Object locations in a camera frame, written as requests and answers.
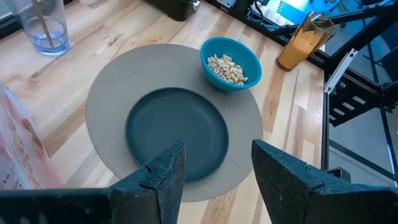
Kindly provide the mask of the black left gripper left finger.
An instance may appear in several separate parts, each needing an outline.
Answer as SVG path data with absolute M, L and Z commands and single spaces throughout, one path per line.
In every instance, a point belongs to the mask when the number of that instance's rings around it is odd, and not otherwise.
M 176 223 L 185 179 L 185 141 L 110 187 L 2 190 L 1 223 Z

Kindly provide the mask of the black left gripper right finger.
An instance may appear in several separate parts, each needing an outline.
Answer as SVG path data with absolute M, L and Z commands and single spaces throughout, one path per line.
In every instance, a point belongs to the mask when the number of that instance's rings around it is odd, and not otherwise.
M 272 223 L 397 223 L 397 189 L 352 184 L 254 140 L 252 164 Z

